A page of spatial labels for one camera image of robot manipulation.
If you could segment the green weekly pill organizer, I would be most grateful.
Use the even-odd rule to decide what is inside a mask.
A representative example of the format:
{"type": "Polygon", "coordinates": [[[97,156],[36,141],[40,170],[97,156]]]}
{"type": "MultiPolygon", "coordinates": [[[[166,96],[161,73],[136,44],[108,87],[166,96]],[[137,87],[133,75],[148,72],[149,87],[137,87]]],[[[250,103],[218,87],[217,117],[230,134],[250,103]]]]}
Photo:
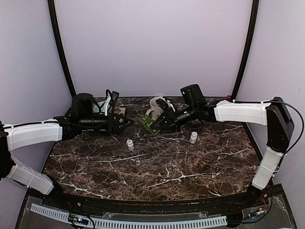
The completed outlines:
{"type": "Polygon", "coordinates": [[[157,136],[160,133],[160,130],[151,129],[151,125],[154,123],[154,120],[151,119],[148,115],[143,115],[139,119],[140,125],[143,126],[149,133],[153,136],[157,136]]]}

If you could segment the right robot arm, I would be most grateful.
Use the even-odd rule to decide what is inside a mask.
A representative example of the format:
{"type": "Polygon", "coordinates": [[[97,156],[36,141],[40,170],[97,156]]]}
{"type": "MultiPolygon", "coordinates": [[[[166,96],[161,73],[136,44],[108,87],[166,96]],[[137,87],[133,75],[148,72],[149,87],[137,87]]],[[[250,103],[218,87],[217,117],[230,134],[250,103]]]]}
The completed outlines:
{"type": "Polygon", "coordinates": [[[288,152],[295,125],[286,104],[280,97],[261,102],[241,102],[230,99],[208,102],[198,84],[182,88],[181,94],[187,105],[183,110],[175,110],[164,100],[157,100],[156,103],[163,112],[151,124],[151,129],[162,133],[179,132],[183,125],[193,120],[240,122],[267,128],[266,151],[251,183],[254,188],[243,197],[243,203],[246,206],[255,206],[262,198],[260,190],[266,188],[288,152]]]}

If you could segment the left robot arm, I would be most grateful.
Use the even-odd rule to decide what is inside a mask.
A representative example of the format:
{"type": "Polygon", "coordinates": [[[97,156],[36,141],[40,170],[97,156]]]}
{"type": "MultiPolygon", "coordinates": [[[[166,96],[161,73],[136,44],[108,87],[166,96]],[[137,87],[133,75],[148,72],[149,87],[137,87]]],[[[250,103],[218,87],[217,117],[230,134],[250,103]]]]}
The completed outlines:
{"type": "Polygon", "coordinates": [[[32,188],[48,196],[57,208],[67,204],[63,189],[52,177],[14,159],[11,152],[45,142],[67,141],[83,131],[120,133],[134,121],[116,112],[119,93],[106,91],[106,99],[99,104],[92,94],[81,93],[72,97],[71,107],[65,115],[18,125],[0,125],[0,177],[32,188]]]}

